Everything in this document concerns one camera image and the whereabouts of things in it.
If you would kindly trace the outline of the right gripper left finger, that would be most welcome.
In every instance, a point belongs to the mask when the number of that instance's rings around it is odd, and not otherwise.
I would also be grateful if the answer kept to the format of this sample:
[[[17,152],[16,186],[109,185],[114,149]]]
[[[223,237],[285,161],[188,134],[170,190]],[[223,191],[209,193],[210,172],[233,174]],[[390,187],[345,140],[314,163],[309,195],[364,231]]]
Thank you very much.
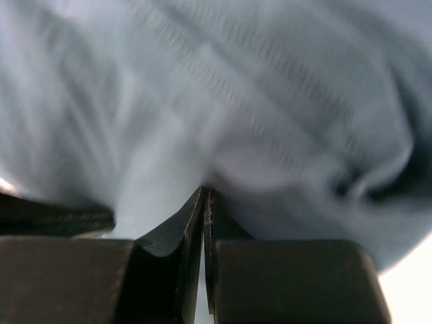
[[[136,240],[147,258],[141,323],[194,322],[204,200],[205,189],[197,189],[177,213]]]

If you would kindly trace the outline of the blue t shirt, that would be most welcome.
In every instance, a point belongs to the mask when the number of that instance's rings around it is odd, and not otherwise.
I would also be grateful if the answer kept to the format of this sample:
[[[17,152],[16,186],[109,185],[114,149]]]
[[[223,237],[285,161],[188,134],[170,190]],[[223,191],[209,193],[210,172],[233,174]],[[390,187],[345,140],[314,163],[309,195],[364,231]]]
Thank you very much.
[[[431,2],[2,1],[1,176],[114,238],[209,186],[385,269],[431,231]]]

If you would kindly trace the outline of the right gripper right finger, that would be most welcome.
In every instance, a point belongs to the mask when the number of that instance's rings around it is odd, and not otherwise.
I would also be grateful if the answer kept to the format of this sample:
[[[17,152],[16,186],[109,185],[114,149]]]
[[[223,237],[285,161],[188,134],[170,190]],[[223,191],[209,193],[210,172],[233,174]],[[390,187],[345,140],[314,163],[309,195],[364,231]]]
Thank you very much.
[[[203,220],[207,303],[209,314],[215,317],[216,243],[220,240],[252,240],[253,237],[231,217],[223,206],[220,193],[212,188],[205,190]]]

